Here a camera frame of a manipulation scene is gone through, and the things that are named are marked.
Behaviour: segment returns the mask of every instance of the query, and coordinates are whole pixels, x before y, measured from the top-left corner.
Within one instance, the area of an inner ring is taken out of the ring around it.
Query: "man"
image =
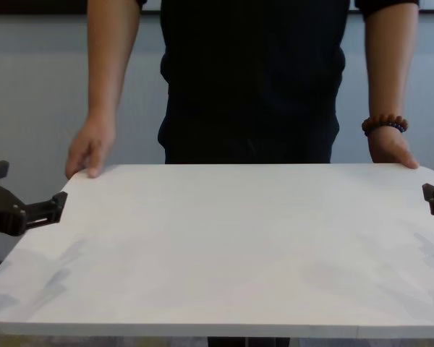
[[[68,178],[86,166],[89,176],[99,175],[113,145],[144,2],[88,2],[89,111],[69,150]],[[365,16],[375,119],[403,116],[417,2],[356,1]],[[339,46],[348,8],[349,0],[163,0],[161,72],[169,104],[159,141],[166,162],[329,163],[339,130],[335,102],[345,66]],[[371,129],[372,159],[416,168],[399,129]]]

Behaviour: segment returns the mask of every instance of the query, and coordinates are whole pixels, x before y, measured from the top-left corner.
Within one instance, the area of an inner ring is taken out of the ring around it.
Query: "white wall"
[[[434,169],[434,14],[422,15],[420,22],[407,100],[408,138],[421,164]],[[337,163],[369,161],[360,130],[367,117],[363,31],[362,18],[351,15],[343,44],[347,68],[337,108]],[[83,17],[0,17],[0,160],[11,163],[1,183],[26,202],[46,200],[65,183],[67,147],[87,110],[85,41]],[[162,53],[158,18],[143,18],[111,163],[163,162],[156,142],[166,108]]]

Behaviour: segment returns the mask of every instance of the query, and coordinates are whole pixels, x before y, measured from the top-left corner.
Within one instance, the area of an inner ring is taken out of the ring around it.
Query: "black pants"
[[[210,125],[200,120],[209,112],[212,111],[169,99],[159,134],[159,142],[166,151],[166,164],[330,163],[331,148],[339,130],[334,113],[321,117],[324,121],[314,118],[311,122],[299,122],[298,127],[279,134],[266,136],[266,132],[252,129],[250,133],[256,136],[239,136],[222,124]],[[210,337],[208,344],[209,347],[289,347],[289,339]]]

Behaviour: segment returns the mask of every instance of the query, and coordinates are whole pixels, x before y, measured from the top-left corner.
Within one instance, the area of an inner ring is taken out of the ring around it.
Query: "beaded bracelet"
[[[405,132],[408,130],[408,121],[402,116],[381,114],[379,116],[371,116],[362,123],[362,130],[365,136],[369,136],[373,130],[379,127],[393,127],[400,132]]]

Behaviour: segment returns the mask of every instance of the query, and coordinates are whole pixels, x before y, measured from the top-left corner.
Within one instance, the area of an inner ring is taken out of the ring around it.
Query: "black t-shirt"
[[[406,2],[418,1],[356,0],[356,6],[366,17]],[[161,72],[169,93],[219,108],[257,105],[280,119],[319,108],[334,113],[349,5],[349,0],[162,0]]]

